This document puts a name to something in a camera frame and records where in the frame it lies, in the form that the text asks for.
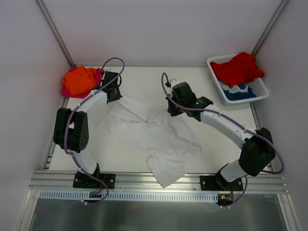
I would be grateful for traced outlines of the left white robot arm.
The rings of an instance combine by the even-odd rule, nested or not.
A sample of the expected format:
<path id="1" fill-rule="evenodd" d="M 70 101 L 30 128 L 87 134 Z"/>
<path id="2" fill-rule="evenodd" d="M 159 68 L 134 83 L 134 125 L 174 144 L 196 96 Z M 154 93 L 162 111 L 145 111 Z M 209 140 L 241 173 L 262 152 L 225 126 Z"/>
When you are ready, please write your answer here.
<path id="1" fill-rule="evenodd" d="M 119 100 L 122 95 L 119 73 L 106 71 L 99 85 L 75 109 L 60 108 L 56 114 L 53 142 L 73 158 L 78 172 L 84 175 L 84 182 L 91 188 L 100 184 L 100 168 L 87 146 L 90 140 L 88 120 L 104 105 Z"/>

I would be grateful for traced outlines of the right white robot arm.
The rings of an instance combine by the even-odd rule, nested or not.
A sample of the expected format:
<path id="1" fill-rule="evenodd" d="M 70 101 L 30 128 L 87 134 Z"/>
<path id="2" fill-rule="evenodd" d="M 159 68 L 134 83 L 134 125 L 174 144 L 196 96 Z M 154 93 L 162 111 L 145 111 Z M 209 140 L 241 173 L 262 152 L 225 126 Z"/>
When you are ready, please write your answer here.
<path id="1" fill-rule="evenodd" d="M 215 128 L 240 148 L 240 157 L 215 174 L 215 184 L 220 190 L 227 190 L 237 178 L 257 176 L 275 158 L 271 133 L 267 129 L 250 131 L 224 114 L 210 99 L 196 97 L 187 82 L 178 83 L 172 79 L 163 84 L 163 88 L 170 89 L 167 101 L 171 116 L 185 113 Z"/>

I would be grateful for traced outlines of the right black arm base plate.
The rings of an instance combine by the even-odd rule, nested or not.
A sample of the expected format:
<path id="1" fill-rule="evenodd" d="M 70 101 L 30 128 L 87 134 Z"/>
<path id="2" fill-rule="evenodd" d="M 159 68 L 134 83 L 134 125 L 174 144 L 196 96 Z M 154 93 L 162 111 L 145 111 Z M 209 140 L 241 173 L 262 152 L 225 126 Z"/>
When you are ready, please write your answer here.
<path id="1" fill-rule="evenodd" d="M 227 182 L 223 177 L 216 175 L 200 176 L 200 187 L 202 191 L 235 191 L 242 192 L 243 182 L 241 178 L 237 178 L 231 182 Z"/>

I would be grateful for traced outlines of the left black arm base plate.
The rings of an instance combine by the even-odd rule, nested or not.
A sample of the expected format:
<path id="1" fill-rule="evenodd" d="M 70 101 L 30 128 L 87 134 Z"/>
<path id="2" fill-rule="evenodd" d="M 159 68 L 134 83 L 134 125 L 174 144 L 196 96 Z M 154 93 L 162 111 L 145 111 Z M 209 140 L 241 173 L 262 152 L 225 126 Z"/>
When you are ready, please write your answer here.
<path id="1" fill-rule="evenodd" d="M 98 179 L 100 179 L 102 182 L 106 184 L 106 186 L 109 189 L 115 188 L 115 179 L 116 174 L 106 174 L 106 173 L 100 173 L 98 176 Z M 89 177 L 86 174 L 77 172 L 74 177 L 73 182 L 73 188 L 79 188 L 79 189 L 98 189 L 101 186 L 101 183 L 97 180 L 94 180 L 93 178 Z"/>

